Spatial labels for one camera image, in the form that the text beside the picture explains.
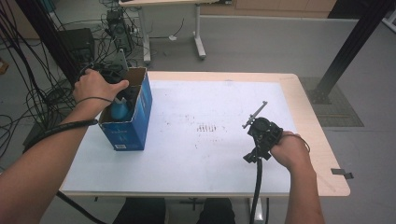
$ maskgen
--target blue box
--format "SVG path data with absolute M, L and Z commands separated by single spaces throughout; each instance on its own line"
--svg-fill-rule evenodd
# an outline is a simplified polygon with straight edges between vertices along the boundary
M 125 75 L 125 79 L 129 80 L 130 86 L 141 85 L 131 120 L 113 120 L 110 116 L 110 106 L 108 106 L 99 118 L 99 125 L 115 150 L 143 150 L 145 148 L 152 105 L 147 69 L 144 67 L 130 68 Z

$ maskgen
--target hand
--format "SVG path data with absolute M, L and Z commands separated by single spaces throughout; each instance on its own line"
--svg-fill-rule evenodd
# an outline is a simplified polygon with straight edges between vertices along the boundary
M 300 167 L 312 168 L 305 142 L 297 133 L 283 132 L 279 143 L 271 149 L 271 154 L 290 172 Z
M 117 93 L 128 87 L 128 80 L 123 80 L 117 84 L 108 84 L 97 71 L 87 69 L 85 76 L 82 76 L 75 83 L 73 95 L 76 102 L 80 102 L 76 107 L 85 107 L 85 109 L 94 110 L 93 114 L 100 113 L 106 106 L 110 105 Z M 100 97 L 106 100 L 91 98 Z

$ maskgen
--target black pole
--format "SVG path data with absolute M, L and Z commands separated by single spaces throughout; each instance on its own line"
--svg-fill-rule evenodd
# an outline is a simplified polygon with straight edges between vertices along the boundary
M 311 103 L 330 103 L 328 96 L 332 88 L 385 17 L 392 3 L 393 0 L 374 0 L 371 2 L 317 87 L 307 92 Z
M 40 39 L 46 45 L 50 55 L 64 72 L 71 86 L 78 75 L 78 65 L 58 35 L 48 12 L 40 0 L 16 0 L 23 14 L 32 24 Z

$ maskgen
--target forearm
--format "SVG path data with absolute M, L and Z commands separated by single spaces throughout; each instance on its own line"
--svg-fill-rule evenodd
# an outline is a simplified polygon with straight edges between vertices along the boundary
M 317 175 L 312 166 L 290 171 L 290 198 L 286 223 L 324 223 L 318 197 Z
M 94 118 L 76 108 L 62 123 Z M 41 218 L 62 185 L 87 127 L 56 133 L 32 146 L 0 176 L 0 216 Z

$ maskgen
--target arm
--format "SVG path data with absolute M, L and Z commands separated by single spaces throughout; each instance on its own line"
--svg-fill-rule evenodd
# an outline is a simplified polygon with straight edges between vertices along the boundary
M 113 100 L 128 81 L 110 85 L 88 69 L 76 83 L 76 101 L 91 96 Z M 62 122 L 94 119 L 110 102 L 90 99 Z M 62 185 L 88 127 L 56 133 L 35 144 L 0 175 L 0 223 L 38 223 Z
M 271 154 L 290 172 L 290 197 L 286 223 L 324 223 L 318 196 L 317 174 L 304 142 L 284 132 Z

